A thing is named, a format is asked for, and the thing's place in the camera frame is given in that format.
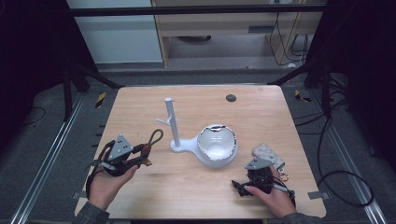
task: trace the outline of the white base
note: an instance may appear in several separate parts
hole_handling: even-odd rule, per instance
[[[235,146],[235,151],[233,152],[233,154],[224,159],[224,160],[218,160],[218,161],[212,161],[210,160],[205,154],[204,152],[202,152],[199,148],[198,148],[198,135],[196,135],[195,137],[191,138],[191,139],[179,139],[180,141],[180,146],[177,147],[175,145],[175,140],[171,141],[171,148],[172,150],[174,150],[175,152],[179,153],[179,152],[191,152],[193,153],[196,158],[203,164],[208,165],[210,167],[214,167],[214,168],[220,168],[223,167],[225,165],[227,165],[228,163],[230,163],[231,161],[233,161],[233,159],[236,156],[236,153],[238,151],[238,145]]]

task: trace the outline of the white vertical rod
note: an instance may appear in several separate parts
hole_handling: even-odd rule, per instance
[[[174,111],[173,104],[172,104],[172,98],[165,98],[165,104],[166,104],[166,110],[168,111],[168,117],[169,117],[168,122],[171,125],[172,134],[174,136],[175,146],[180,147],[180,139],[178,137],[176,117],[175,117],[175,111]]]

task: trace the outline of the metal rail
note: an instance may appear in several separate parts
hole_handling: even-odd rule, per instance
[[[17,211],[14,213],[10,223],[25,223],[30,212],[32,211],[33,206],[35,205],[35,201],[38,198],[41,190],[44,187],[44,184],[47,180],[47,177],[52,169],[53,164],[58,157],[59,152],[64,144],[64,140],[68,135],[77,114],[81,108],[81,103],[84,98],[84,93],[78,93],[77,99],[74,104],[74,109],[70,118],[67,121],[64,121],[60,131],[58,132],[52,146],[49,149],[49,152],[44,159],[40,169],[35,176],[34,181],[32,182],[30,188],[28,189],[25,197],[23,198],[20,206],[18,207]]]

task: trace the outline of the metal bracket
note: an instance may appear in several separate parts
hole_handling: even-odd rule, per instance
[[[247,170],[259,170],[261,168],[272,166],[272,162],[268,160],[255,157],[250,163],[247,164],[245,169]]]
[[[320,191],[315,191],[315,192],[308,192],[308,196],[310,200],[318,199],[321,198],[323,200],[330,199],[330,194],[328,192],[320,192]]]
[[[84,190],[82,190],[81,192],[73,192],[71,198],[72,199],[87,198],[87,193]]]
[[[111,153],[108,156],[108,159],[112,161],[114,158],[130,153],[132,150],[134,150],[134,147],[132,147],[125,137],[120,134],[114,144],[113,150],[111,150]]]

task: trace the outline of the white plastic stand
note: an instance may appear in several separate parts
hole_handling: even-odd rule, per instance
[[[191,152],[197,157],[197,159],[200,162],[202,162],[205,165],[208,165],[210,167],[215,167],[215,168],[220,168],[220,167],[228,164],[235,158],[237,147],[235,149],[235,153],[233,153],[229,158],[222,160],[221,162],[212,161],[206,156],[206,154],[204,152],[202,152],[200,150],[200,148],[198,148],[199,134],[197,134],[195,137],[193,137],[191,139],[180,138],[178,135],[177,119],[176,119],[175,111],[173,108],[172,98],[165,98],[165,104],[166,104],[166,110],[168,112],[168,120],[164,121],[162,119],[157,119],[157,121],[171,126],[172,134],[174,136],[174,139],[170,143],[170,147],[172,148],[172,150],[174,150],[177,153]]]

